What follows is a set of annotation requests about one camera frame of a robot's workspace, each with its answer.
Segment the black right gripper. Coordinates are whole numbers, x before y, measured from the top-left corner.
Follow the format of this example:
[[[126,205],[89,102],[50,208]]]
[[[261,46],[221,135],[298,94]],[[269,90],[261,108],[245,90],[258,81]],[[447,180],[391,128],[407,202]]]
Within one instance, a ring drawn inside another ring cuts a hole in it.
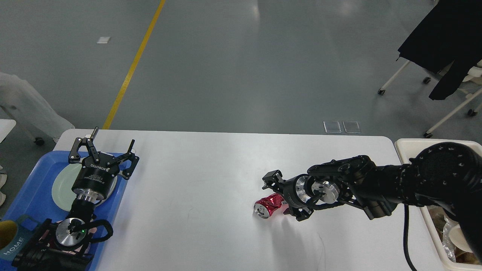
[[[303,221],[309,219],[314,212],[314,208],[307,205],[308,200],[311,199],[305,190],[308,178],[307,174],[301,174],[284,180],[281,170],[274,170],[262,177],[264,182],[262,189],[271,189],[277,194],[282,194],[284,201],[288,204],[283,214],[291,215],[297,221]]]

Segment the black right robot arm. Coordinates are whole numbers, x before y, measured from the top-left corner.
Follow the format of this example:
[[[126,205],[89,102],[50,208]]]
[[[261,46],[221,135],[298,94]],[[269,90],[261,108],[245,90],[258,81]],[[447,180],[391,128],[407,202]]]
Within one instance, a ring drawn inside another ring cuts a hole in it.
[[[361,209],[372,220],[404,205],[403,253],[408,252],[409,206],[439,206],[460,224],[472,253],[481,260],[481,156],[469,146],[441,142],[425,148],[410,163],[377,166],[366,155],[313,165],[305,174],[282,178],[266,173],[263,189],[272,189],[288,205],[284,214],[308,219],[315,210],[342,205]]]

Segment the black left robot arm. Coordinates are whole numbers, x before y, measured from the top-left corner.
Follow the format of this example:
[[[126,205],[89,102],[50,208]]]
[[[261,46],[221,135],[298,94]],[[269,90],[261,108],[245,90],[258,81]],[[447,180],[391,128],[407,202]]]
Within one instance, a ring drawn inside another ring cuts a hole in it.
[[[75,138],[70,151],[41,157],[5,219],[33,228],[13,242],[10,270],[93,271],[127,181],[139,157],[131,141],[125,153],[106,153],[93,144],[98,133]]]

